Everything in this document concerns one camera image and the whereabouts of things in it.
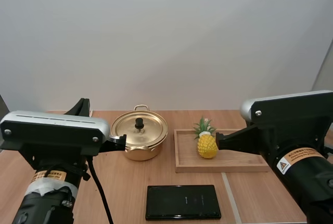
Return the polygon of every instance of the toy pineapple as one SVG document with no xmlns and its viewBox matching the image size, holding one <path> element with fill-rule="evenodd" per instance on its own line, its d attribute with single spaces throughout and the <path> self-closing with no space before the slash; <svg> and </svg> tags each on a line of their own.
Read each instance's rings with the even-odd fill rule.
<svg viewBox="0 0 333 224">
<path fill-rule="evenodd" d="M 211 127 L 211 120 L 205 121 L 203 117 L 200 119 L 198 127 L 194 127 L 196 130 L 198 140 L 198 151 L 203 158 L 213 158 L 216 156 L 217 151 L 219 150 L 215 138 L 212 136 L 212 133 L 216 128 Z"/>
</svg>

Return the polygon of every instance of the yellow warning sticker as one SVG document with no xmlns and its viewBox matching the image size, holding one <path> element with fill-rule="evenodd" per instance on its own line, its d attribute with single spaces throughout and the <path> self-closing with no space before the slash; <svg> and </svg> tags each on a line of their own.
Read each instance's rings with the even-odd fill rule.
<svg viewBox="0 0 333 224">
<path fill-rule="evenodd" d="M 43 171 L 39 171 L 37 172 L 31 182 L 36 181 L 37 179 L 43 178 L 45 176 L 46 170 Z M 59 171 L 59 170 L 51 170 L 51 172 L 47 175 L 47 178 L 52 178 L 52 179 L 56 179 L 56 180 L 60 180 L 60 181 L 64 181 L 66 178 L 66 172 L 64 171 Z"/>
<path fill-rule="evenodd" d="M 281 160 L 277 163 L 276 167 L 284 175 L 287 172 L 287 170 L 296 162 L 313 156 L 323 157 L 315 149 L 312 148 L 295 149 L 293 151 L 290 151 L 284 157 L 282 157 Z"/>
</svg>

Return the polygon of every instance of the phone screen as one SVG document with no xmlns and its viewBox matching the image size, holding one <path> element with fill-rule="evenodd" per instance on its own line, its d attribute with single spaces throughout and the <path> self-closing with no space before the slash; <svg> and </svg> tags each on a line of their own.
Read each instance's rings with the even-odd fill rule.
<svg viewBox="0 0 333 224">
<path fill-rule="evenodd" d="M 148 186 L 146 219 L 220 219 L 214 185 Z"/>
</svg>

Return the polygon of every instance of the pot handle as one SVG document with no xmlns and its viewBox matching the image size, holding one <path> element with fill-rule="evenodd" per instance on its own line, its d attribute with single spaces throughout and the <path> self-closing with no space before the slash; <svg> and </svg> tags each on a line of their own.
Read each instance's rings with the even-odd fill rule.
<svg viewBox="0 0 333 224">
<path fill-rule="evenodd" d="M 147 111 L 150 111 L 149 107 L 146 106 L 145 104 L 138 104 L 136 107 L 134 107 L 134 111 L 136 111 L 136 109 L 139 107 L 146 107 Z"/>
<path fill-rule="evenodd" d="M 133 151 L 133 150 L 149 150 L 147 146 L 140 146 L 140 147 L 129 147 L 126 151 Z"/>
</svg>

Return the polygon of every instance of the metal pot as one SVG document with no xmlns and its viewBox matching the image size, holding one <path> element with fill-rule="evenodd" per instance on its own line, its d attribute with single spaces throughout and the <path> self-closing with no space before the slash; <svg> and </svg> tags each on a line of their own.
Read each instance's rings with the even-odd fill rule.
<svg viewBox="0 0 333 224">
<path fill-rule="evenodd" d="M 137 108 L 145 107 L 146 111 Z M 148 106 L 139 104 L 134 110 L 119 116 L 111 127 L 115 136 L 127 135 L 126 150 L 128 159 L 144 161 L 157 156 L 168 135 L 167 122 L 159 114 L 151 112 Z"/>
</svg>

